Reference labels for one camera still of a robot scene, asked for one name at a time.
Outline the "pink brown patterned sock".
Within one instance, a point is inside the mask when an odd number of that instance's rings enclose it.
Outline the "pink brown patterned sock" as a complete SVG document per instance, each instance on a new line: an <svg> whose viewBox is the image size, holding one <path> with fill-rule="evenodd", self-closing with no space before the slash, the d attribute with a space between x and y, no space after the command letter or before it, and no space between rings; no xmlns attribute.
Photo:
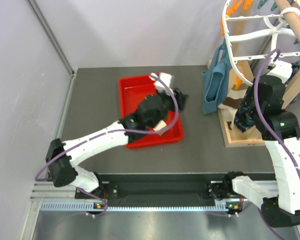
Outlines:
<svg viewBox="0 0 300 240"><path fill-rule="evenodd" d="M167 131L167 123L164 120L161 120L154 128L153 131L156 132L159 136L162 136Z"/></svg>

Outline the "blue sock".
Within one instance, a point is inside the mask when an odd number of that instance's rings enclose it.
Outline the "blue sock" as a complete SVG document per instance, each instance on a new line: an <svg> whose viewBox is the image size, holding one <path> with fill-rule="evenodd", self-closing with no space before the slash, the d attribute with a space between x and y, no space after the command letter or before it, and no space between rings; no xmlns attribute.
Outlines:
<svg viewBox="0 0 300 240"><path fill-rule="evenodd" d="M216 112L218 106L226 100L231 69L229 53L224 40L216 48L208 70L202 72L202 111L205 115Z"/></svg>

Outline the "white clip hanger frame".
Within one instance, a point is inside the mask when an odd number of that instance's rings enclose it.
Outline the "white clip hanger frame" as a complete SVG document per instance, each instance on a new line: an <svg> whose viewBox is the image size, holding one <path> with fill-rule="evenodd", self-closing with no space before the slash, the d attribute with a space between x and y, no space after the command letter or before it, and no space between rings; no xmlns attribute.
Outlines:
<svg viewBox="0 0 300 240"><path fill-rule="evenodd" d="M248 86L252 86L252 81L238 69L237 63L241 61L253 61L265 59L265 54L234 56L234 44L241 42L248 42L260 38L270 37L270 50L273 51L277 47L278 37L280 35L289 36L298 40L300 44L300 0L294 0L290 4L287 0L277 0L277 8L280 9L279 14L266 14L266 15L239 15L236 17L226 17L227 4L232 4L232 0L227 0L224 4L221 22L223 27L223 35L228 51L229 61L237 77L240 77ZM260 30L251 31L248 33L241 33L233 35L229 30L229 23L245 23L247 21L263 21L265 28ZM294 52L283 52L278 55L279 58L285 57L300 57L300 50Z"/></svg>

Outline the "dark patterned sock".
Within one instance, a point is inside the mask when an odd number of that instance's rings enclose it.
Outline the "dark patterned sock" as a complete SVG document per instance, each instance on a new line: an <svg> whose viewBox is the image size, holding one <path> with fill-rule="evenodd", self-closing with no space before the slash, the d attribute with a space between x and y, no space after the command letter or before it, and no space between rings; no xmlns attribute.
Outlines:
<svg viewBox="0 0 300 240"><path fill-rule="evenodd" d="M250 105L243 100L240 104L235 117L234 117L234 125L242 132L246 132L251 129L255 122L251 117L251 108Z"/></svg>

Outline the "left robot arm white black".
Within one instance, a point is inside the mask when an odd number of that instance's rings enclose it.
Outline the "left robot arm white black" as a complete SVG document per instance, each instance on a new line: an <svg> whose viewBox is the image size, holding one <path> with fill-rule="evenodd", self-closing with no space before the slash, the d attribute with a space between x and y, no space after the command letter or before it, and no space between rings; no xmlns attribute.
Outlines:
<svg viewBox="0 0 300 240"><path fill-rule="evenodd" d="M54 187L73 186L99 198L104 191L99 175L80 167L80 163L109 149L167 131L167 126L157 126L170 112L183 111L188 97L178 88L171 92L157 90L147 95L134 112L99 131L73 140L53 140L45 160Z"/></svg>

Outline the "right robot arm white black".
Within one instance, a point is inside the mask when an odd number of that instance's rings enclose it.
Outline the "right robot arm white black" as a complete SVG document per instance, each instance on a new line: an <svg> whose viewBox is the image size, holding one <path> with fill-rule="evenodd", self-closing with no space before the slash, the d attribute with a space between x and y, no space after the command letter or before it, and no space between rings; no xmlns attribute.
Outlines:
<svg viewBox="0 0 300 240"><path fill-rule="evenodd" d="M263 75L247 93L252 119L271 157L277 192L241 171L230 171L220 183L207 185L214 199L245 197L272 228L300 225L300 126L297 117L282 108L285 90L279 77Z"/></svg>

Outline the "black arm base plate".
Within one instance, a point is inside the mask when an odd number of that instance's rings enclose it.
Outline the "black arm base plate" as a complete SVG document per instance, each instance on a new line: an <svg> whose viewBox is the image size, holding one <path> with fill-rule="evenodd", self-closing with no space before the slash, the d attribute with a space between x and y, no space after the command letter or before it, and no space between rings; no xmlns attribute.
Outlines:
<svg viewBox="0 0 300 240"><path fill-rule="evenodd" d="M120 180L101 182L99 186L91 192L81 187L77 188L75 197L77 199L87 197L100 197L104 200L119 199L126 196L163 196L163 195L189 195L197 194L203 198L213 198L222 200L231 198L237 194L222 181L207 182L201 180Z"/></svg>

